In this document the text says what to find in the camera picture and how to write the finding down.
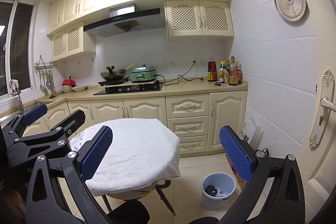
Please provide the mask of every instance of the person's leg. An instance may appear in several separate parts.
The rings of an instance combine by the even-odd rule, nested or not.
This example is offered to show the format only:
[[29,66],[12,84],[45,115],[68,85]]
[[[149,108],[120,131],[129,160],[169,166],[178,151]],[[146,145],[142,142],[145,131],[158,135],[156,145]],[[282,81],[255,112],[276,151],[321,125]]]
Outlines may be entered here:
[[219,220],[215,217],[207,216],[207,217],[196,219],[190,222],[189,224],[217,224],[218,221]]
[[107,215],[114,224],[147,224],[150,217],[143,204],[138,200],[129,200]]

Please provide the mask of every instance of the power cord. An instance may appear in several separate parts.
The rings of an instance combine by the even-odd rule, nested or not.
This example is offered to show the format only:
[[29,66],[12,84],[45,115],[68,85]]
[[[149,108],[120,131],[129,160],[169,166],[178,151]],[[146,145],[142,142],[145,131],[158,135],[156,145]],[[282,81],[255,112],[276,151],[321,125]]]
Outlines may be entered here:
[[[185,75],[186,75],[186,74],[193,68],[193,66],[195,65],[195,63],[196,63],[196,61],[194,61],[193,65],[190,67],[190,69],[189,69],[185,74],[183,74],[183,75],[178,75],[177,78],[175,78],[175,79],[166,81],[166,79],[164,78],[163,75],[156,75],[156,76],[161,76],[161,77],[163,78],[163,81],[164,81],[164,84],[165,84],[165,85],[176,85],[176,84],[179,84],[179,83],[180,83],[180,80],[179,80],[180,78],[183,78],[183,79],[186,80],[186,81],[193,81],[193,80],[196,80],[196,79],[203,80],[203,77],[193,78],[193,79],[190,79],[190,80],[189,80],[189,79],[186,79],[186,78],[183,77],[183,76],[185,76]],[[172,82],[172,81],[175,81],[175,80],[177,80],[177,83],[166,84],[166,83],[168,83],[168,82]]]

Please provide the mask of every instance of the tile floor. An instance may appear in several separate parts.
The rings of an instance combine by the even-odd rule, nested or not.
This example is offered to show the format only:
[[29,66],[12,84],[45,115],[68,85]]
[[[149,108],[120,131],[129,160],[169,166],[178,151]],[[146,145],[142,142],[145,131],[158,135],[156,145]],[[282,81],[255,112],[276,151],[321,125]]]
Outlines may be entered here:
[[[221,209],[216,211],[205,210],[200,205],[200,185],[202,180],[207,175],[215,172],[232,174],[225,154],[222,153],[211,156],[181,158],[179,167],[181,176],[174,178],[172,180],[172,184],[167,189],[163,190],[167,199],[174,207],[176,216],[173,216],[173,214],[167,209],[163,201],[160,200],[157,192],[153,191],[145,198],[140,199],[149,211],[151,217],[149,224],[188,224],[194,219],[204,216],[213,216],[220,219],[229,210],[241,192],[237,183],[237,187],[233,195],[227,200]],[[82,218],[69,190],[66,187],[65,180],[60,179],[60,183],[71,211],[77,217]],[[102,197],[96,197],[96,200],[102,209],[108,213]],[[109,197],[108,200],[112,209],[118,207],[122,203]],[[264,202],[265,196],[261,194],[255,209],[250,215],[250,218],[256,216],[260,212]]]

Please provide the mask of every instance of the blue trash bin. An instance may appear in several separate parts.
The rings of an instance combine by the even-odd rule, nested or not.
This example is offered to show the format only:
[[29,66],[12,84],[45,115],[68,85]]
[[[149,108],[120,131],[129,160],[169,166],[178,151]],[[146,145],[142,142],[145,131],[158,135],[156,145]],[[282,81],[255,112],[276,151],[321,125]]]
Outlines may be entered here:
[[[224,196],[220,198],[216,198],[214,196],[210,196],[205,192],[205,189],[209,186],[213,185],[217,190],[221,193],[224,193]],[[213,211],[221,208],[225,201],[232,195],[236,188],[235,179],[226,173],[214,173],[208,175],[201,184],[202,189],[202,197],[201,197],[201,205],[204,209]]]

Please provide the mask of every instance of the pot lid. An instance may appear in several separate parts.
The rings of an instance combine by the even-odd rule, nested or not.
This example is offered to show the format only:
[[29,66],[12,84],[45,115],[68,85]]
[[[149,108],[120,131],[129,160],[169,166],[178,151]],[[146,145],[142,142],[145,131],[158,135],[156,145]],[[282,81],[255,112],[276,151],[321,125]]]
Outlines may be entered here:
[[138,72],[145,72],[145,71],[153,71],[155,68],[153,66],[147,67],[146,64],[142,64],[142,67],[135,68],[132,73],[138,73]]

